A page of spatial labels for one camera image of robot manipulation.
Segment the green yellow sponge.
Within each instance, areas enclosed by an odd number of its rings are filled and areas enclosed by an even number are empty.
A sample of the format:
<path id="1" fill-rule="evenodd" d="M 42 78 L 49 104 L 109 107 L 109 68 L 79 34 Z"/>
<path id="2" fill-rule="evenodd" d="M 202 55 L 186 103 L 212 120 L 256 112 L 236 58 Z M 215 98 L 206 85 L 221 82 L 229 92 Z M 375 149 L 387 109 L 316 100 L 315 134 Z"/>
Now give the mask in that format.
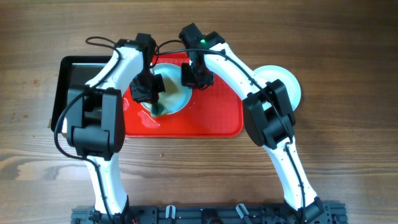
<path id="1" fill-rule="evenodd" d="M 164 116 L 169 113 L 167 107 L 162 103 L 153 103 L 151 104 L 150 115 L 152 117 Z"/>

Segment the light blue plate top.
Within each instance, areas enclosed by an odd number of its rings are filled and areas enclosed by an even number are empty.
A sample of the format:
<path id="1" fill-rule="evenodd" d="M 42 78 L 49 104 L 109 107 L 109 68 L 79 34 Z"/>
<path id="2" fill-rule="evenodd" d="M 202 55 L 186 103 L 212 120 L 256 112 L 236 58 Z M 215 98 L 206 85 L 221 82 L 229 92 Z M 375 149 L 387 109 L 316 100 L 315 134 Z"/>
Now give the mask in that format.
<path id="1" fill-rule="evenodd" d="M 164 104 L 169 110 L 169 114 L 174 114 L 182 110 L 190 101 L 192 89 L 181 84 L 181 67 L 171 63 L 157 64 L 153 71 L 161 74 L 165 91 L 159 93 L 158 103 Z M 141 103 L 145 110 L 150 112 L 150 103 Z"/>

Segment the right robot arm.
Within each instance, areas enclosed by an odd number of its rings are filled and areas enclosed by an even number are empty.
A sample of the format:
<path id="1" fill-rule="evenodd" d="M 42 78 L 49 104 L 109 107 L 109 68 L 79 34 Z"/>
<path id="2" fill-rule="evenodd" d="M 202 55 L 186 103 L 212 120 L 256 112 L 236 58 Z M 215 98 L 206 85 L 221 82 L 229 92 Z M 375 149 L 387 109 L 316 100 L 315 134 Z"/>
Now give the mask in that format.
<path id="1" fill-rule="evenodd" d="M 227 83 L 242 101 L 249 137 L 265 149 L 276 169 L 285 203 L 302 223 L 319 217 L 324 208 L 297 153 L 294 109 L 283 82 L 256 75 L 215 31 L 204 35 L 189 24 L 178 37 L 190 59 L 182 65 L 182 85 L 204 90 L 214 83 L 215 75 Z"/>

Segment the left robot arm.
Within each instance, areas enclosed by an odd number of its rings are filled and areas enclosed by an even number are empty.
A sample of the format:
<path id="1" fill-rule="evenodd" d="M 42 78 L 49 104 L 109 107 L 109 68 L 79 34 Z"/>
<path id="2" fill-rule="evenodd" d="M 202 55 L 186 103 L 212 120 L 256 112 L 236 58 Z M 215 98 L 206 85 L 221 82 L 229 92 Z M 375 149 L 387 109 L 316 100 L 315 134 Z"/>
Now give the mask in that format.
<path id="1" fill-rule="evenodd" d="M 99 73 L 84 85 L 69 88 L 54 134 L 67 127 L 67 142 L 76 150 L 72 158 L 83 161 L 89 170 L 96 196 L 89 221 L 132 223 L 119 171 L 126 133 L 123 94 L 131 90 L 135 102 L 154 105 L 165 87 L 161 75 L 150 70 L 157 47 L 151 35 L 138 33 L 134 40 L 110 40 L 106 47 L 113 55 Z"/>

